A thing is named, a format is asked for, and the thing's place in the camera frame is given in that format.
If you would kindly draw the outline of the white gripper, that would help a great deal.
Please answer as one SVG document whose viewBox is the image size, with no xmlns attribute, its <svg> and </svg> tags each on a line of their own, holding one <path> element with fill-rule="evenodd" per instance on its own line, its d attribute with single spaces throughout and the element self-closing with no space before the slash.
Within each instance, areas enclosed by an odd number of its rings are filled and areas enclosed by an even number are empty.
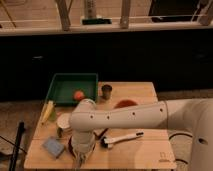
<svg viewBox="0 0 213 171">
<path fill-rule="evenodd" d="M 71 147 L 75 156 L 75 166 L 81 167 L 95 148 L 94 133 L 74 131 L 71 137 Z"/>
</svg>

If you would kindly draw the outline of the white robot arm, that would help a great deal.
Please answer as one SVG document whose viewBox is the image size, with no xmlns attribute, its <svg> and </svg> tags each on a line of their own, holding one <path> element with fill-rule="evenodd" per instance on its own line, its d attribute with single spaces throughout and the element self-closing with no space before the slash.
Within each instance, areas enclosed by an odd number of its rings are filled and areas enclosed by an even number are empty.
<svg viewBox="0 0 213 171">
<path fill-rule="evenodd" d="M 87 154 L 95 143 L 96 129 L 174 129 L 193 135 L 188 171 L 213 171 L 213 98 L 158 101 L 112 110 L 97 110 L 84 99 L 69 117 L 71 145 Z"/>
</svg>

